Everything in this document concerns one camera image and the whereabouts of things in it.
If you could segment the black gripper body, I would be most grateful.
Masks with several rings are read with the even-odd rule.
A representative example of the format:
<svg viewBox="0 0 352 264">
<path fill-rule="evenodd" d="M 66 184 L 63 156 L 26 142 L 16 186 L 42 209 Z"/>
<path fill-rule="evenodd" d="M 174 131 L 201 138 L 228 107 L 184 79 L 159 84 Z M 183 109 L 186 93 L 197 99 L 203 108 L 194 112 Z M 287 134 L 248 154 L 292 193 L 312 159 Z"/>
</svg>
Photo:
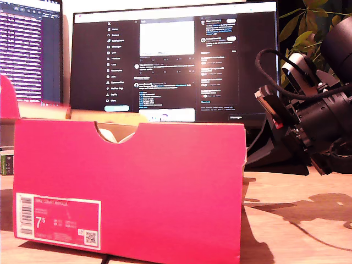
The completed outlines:
<svg viewBox="0 0 352 264">
<path fill-rule="evenodd" d="M 309 166 L 322 175 L 348 173 L 348 97 L 345 93 L 313 102 L 285 101 L 264 86 L 255 97 L 277 129 L 283 128 L 284 135 L 290 132 L 296 135 L 310 158 Z M 266 172 L 264 167 L 254 167 L 254 170 Z"/>
</svg>

